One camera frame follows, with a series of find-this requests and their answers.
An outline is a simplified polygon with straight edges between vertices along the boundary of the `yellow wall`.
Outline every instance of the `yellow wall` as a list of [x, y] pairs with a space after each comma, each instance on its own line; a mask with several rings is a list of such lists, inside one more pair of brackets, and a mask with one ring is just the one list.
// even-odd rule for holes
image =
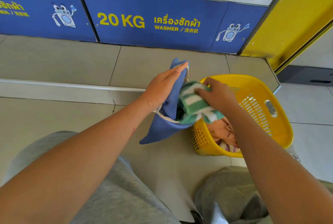
[[276, 70], [332, 19], [333, 0], [280, 0], [241, 55], [267, 57]]

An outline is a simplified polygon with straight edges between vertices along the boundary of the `plastic basket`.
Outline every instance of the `plastic basket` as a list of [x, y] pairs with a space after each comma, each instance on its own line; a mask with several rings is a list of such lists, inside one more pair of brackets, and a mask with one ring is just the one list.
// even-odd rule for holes
[[[285, 112], [268, 87], [259, 79], [240, 74], [215, 75], [211, 78], [230, 86], [239, 105], [284, 149], [293, 141], [293, 132]], [[201, 119], [190, 127], [194, 149], [200, 155], [226, 155], [243, 157], [222, 149], [211, 137], [205, 122]]]

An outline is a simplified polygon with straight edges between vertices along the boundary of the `blue mesh laundry bag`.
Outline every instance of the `blue mesh laundry bag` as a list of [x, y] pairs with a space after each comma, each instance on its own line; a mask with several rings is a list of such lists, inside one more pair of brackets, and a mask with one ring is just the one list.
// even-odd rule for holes
[[[180, 62], [178, 58], [175, 58], [171, 63], [170, 69], [185, 62], [186, 60]], [[179, 92], [184, 80], [188, 80], [188, 76], [189, 67], [181, 72], [165, 102], [159, 109], [154, 111], [156, 114], [150, 125], [148, 134], [140, 141], [140, 144], [161, 141], [177, 133], [179, 130], [189, 128], [193, 125], [193, 123], [181, 125], [179, 121], [175, 121]]]

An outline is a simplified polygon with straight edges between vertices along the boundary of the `person's left arm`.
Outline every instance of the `person's left arm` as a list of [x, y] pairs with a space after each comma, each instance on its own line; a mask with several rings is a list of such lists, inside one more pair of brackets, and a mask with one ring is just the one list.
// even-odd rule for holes
[[69, 223], [186, 66], [157, 75], [138, 100], [57, 145], [9, 180], [0, 188], [0, 223]]

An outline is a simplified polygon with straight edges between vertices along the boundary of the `person's left hand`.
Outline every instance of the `person's left hand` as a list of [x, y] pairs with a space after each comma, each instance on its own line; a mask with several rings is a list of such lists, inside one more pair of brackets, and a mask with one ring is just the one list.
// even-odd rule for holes
[[167, 99], [174, 83], [188, 64], [188, 62], [185, 62], [173, 69], [158, 74], [152, 79], [146, 91], [139, 99], [147, 103], [151, 108], [151, 111], [157, 109]]

